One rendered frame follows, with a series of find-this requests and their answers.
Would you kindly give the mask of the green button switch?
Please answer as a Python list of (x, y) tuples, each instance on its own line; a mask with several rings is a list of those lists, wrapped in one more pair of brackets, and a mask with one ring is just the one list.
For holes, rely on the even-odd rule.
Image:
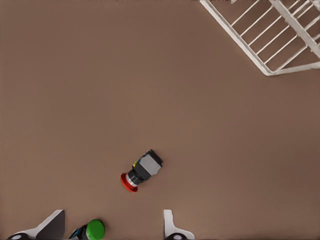
[(92, 219), (87, 224), (77, 228), (70, 240), (102, 240), (105, 236), (105, 226), (99, 219)]

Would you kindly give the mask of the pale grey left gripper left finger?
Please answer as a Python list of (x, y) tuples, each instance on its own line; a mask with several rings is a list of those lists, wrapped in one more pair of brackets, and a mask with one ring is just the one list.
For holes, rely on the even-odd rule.
[(22, 230), (6, 238), (6, 240), (62, 240), (66, 229), (66, 212), (55, 210), (37, 227)]

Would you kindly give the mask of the red button switch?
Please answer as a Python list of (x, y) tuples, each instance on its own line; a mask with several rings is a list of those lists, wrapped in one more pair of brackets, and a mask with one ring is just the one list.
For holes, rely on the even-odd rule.
[(163, 160), (150, 149), (133, 163), (130, 171), (120, 175), (120, 181), (129, 192), (135, 193), (141, 183), (156, 175), (162, 167)]

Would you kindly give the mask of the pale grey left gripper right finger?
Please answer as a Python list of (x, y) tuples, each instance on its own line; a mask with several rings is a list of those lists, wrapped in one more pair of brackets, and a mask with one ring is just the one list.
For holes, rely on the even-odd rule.
[(163, 210), (163, 239), (164, 240), (195, 240), (195, 235), (174, 224), (173, 212), (170, 209)]

